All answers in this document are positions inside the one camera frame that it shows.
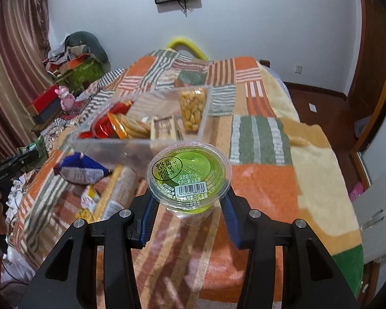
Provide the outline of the green jelly cup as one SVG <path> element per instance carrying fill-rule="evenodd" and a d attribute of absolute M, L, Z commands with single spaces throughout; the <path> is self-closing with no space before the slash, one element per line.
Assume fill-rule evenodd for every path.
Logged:
<path fill-rule="evenodd" d="M 148 188 L 158 202 L 190 226 L 200 225 L 231 187 L 226 155 L 211 144 L 179 142 L 148 165 Z"/>

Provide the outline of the wafer biscuit block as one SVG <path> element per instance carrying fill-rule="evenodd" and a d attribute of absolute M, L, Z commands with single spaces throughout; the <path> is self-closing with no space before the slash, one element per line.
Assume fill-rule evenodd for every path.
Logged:
<path fill-rule="evenodd" d="M 183 140 L 182 132 L 174 115 L 152 118 L 151 140 Z"/>

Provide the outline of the green snack packet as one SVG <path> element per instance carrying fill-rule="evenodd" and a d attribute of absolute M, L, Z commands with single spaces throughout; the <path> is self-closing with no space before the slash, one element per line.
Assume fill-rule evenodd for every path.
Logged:
<path fill-rule="evenodd" d="M 45 145 L 44 137 L 41 135 L 37 139 L 37 141 L 29 144 L 25 147 L 19 147 L 17 149 L 17 153 L 19 155 L 24 155 L 29 153 L 30 151 L 36 151 L 37 156 L 33 160 L 27 160 L 25 165 L 25 171 L 31 171 L 35 168 L 41 167 L 48 158 L 48 152 Z"/>

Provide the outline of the yellow snack bag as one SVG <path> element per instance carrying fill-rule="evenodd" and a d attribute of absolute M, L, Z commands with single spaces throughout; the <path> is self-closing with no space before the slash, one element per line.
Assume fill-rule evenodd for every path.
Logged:
<path fill-rule="evenodd" d="M 95 209 L 100 201 L 100 195 L 95 190 L 93 185 L 86 186 L 85 190 L 81 194 L 80 203 L 81 207 L 76 213 L 75 218 L 83 218 L 86 222 L 91 223 L 95 220 Z"/>

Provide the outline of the red box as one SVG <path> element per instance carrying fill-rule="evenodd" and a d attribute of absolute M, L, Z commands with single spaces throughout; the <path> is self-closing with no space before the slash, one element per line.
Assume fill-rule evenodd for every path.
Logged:
<path fill-rule="evenodd" d="M 27 108 L 29 115 L 36 124 L 48 121 L 56 112 L 61 111 L 58 97 L 58 86 L 54 84 L 40 94 Z"/>

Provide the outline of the pink plush toy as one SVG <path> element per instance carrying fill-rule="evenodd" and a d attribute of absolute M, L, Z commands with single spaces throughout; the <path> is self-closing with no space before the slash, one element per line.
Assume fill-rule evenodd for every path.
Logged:
<path fill-rule="evenodd" d="M 70 112 L 75 103 L 75 97 L 69 92 L 66 86 L 59 86 L 55 92 L 60 99 L 60 106 L 63 112 Z"/>

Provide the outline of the striped red curtain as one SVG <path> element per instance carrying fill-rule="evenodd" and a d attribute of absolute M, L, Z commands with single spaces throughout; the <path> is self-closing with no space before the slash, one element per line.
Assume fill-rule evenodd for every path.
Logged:
<path fill-rule="evenodd" d="M 53 81 L 48 0 L 0 0 L 0 160 L 35 140 L 28 107 Z"/>

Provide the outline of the red snack bag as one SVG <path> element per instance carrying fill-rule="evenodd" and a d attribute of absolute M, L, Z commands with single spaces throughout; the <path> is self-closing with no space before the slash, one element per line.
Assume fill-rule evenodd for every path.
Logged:
<path fill-rule="evenodd" d="M 89 131 L 84 131 L 78 134 L 79 139 L 106 139 L 115 138 L 116 132 L 113 129 L 112 123 L 108 114 L 127 114 L 133 101 L 115 103 L 105 114 L 102 114 L 92 122 Z"/>

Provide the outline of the patchwork orange green blanket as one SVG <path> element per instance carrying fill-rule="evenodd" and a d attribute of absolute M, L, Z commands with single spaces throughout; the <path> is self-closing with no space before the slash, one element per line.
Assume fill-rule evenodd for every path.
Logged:
<path fill-rule="evenodd" d="M 300 121 L 291 98 L 264 66 L 251 57 L 209 62 L 158 49 L 97 84 L 101 91 L 63 126 L 21 201 L 15 244 L 34 275 L 78 220 L 80 197 L 88 185 L 67 182 L 54 174 L 54 167 L 78 152 L 72 138 L 80 125 L 113 96 L 211 86 L 205 140 L 200 143 L 228 157 L 229 190 L 273 220 L 305 220 L 357 297 L 362 240 L 337 158 L 322 129 Z M 282 248 L 275 253 L 272 308 L 282 308 Z M 200 225 L 190 226 L 159 203 L 151 239 L 131 255 L 141 308 L 238 308 L 249 252 L 231 242 L 221 204 Z M 106 308 L 103 259 L 104 248 L 99 247 L 97 308 Z"/>

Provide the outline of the clear plastic storage bin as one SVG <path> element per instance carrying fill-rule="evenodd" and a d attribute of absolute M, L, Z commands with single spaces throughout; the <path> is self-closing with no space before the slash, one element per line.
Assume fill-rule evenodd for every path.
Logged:
<path fill-rule="evenodd" d="M 113 96 L 80 125 L 72 147 L 109 169 L 122 165 L 143 176 L 161 150 L 205 140 L 212 92 L 193 86 Z"/>

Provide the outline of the pile of clothes and boxes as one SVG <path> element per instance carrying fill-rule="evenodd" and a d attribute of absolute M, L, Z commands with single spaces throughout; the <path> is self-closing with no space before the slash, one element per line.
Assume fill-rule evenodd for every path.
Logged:
<path fill-rule="evenodd" d="M 77 31 L 68 35 L 58 49 L 43 61 L 47 73 L 74 95 L 86 90 L 109 68 L 109 58 L 95 35 Z"/>

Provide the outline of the clear bag yellow nuts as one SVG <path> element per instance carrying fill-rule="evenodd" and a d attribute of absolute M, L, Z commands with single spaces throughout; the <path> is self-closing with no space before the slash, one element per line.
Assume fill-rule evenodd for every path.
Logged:
<path fill-rule="evenodd" d="M 180 113 L 187 132 L 198 132 L 207 101 L 207 89 L 203 87 L 180 92 Z"/>

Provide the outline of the yellow curved tube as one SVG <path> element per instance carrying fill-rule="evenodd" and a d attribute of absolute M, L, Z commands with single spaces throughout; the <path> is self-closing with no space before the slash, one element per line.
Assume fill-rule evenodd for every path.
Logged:
<path fill-rule="evenodd" d="M 208 60 L 208 57 L 204 54 L 204 52 L 194 44 L 189 38 L 178 36 L 172 38 L 167 44 L 166 48 L 168 49 L 176 49 L 177 47 L 184 47 L 189 50 L 194 57 L 201 60 Z"/>

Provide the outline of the brown wooden door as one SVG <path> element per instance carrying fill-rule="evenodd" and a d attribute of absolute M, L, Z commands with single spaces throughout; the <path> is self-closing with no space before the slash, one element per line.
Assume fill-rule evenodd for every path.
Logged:
<path fill-rule="evenodd" d="M 348 103 L 354 121 L 367 119 L 352 152 L 363 152 L 386 117 L 386 7 L 361 1 L 361 43 Z"/>

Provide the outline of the white wall socket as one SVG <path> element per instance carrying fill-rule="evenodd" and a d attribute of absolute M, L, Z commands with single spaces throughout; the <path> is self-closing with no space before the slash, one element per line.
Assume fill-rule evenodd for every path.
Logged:
<path fill-rule="evenodd" d="M 296 65 L 295 67 L 295 73 L 301 74 L 303 70 L 303 66 Z"/>

